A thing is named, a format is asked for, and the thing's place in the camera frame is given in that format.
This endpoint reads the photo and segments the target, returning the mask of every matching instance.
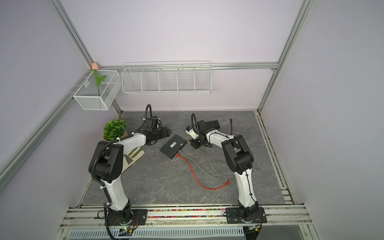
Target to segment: green artificial plant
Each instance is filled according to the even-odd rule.
[[[125,127],[128,124],[124,120],[111,120],[104,127],[104,138],[107,141],[116,140],[118,137],[122,137],[124,135]]]
[[[99,86],[100,86],[100,83],[104,80],[104,78],[105,78],[107,75],[104,75],[104,76],[99,77],[99,75],[97,74],[97,71],[96,71],[95,69],[93,70],[93,74],[95,75],[95,78],[96,78],[97,92],[99,93],[99,96],[100,96]]]

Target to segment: wall-mounted basket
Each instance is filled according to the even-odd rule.
[[[212,92],[210,62],[139,64],[123,63],[121,81],[126,94]]]
[[[99,85],[100,96],[93,73],[73,95],[84,110],[108,110],[121,88],[120,76],[116,70],[97,72],[99,76],[107,75]]]

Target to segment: black router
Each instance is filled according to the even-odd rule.
[[[164,146],[160,148],[160,151],[167,157],[172,159],[178,150],[182,149],[187,144],[187,141],[175,134]]]

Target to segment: plant pot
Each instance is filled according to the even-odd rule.
[[[127,130],[124,130],[124,134],[121,137],[126,137],[126,136],[128,136],[128,133],[127,133]]]

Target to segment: gray cable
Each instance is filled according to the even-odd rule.
[[[220,158],[218,155],[214,154],[213,152],[209,151],[208,149],[206,149],[206,148],[204,148],[204,149],[207,150],[207,151],[208,151],[210,154],[212,154],[213,156],[217,157],[218,159],[227,162],[225,159]],[[256,167],[256,166],[252,166],[252,168],[256,168],[256,169],[259,169],[259,170],[264,170],[264,169],[261,169],[261,168]]]
[[[212,160],[212,162],[216,162],[216,161],[222,161],[222,159],[215,159],[215,160]],[[202,166],[205,166],[205,165],[207,165],[207,164],[209,164],[209,162],[206,162],[206,163],[201,164],[201,165],[199,165],[199,166],[202,167]],[[187,172],[187,171],[191,171],[191,169],[181,170],[181,171],[179,171],[179,172]]]
[[[234,176],[235,176],[235,174],[231,174],[231,175],[225,176],[225,175],[221,175],[220,173],[218,173],[218,172],[216,171],[216,169],[212,166],[211,161],[209,160],[209,158],[208,158],[208,156],[205,154],[205,152],[204,152],[203,150],[201,150],[201,149],[200,149],[200,151],[202,151],[202,152],[204,153],[205,158],[208,160],[209,165],[211,165],[212,169],[213,169],[219,176],[222,176],[222,177],[234,177]]]
[[[195,162],[195,160],[193,159],[193,158],[191,158],[190,156],[188,156],[187,154],[185,154],[184,152],[182,152],[181,150],[179,150],[179,152],[180,153],[182,153],[183,155],[185,155],[185,156],[187,156],[189,159],[191,159],[199,168],[200,168],[200,170],[201,171],[203,171],[203,173],[205,173],[205,174],[207,174],[208,176],[210,176],[210,177],[214,177],[214,178],[224,178],[224,177],[216,177],[216,176],[212,176],[212,175],[210,175],[210,174],[208,174],[208,173],[206,173],[198,164],[197,164],[197,162]]]

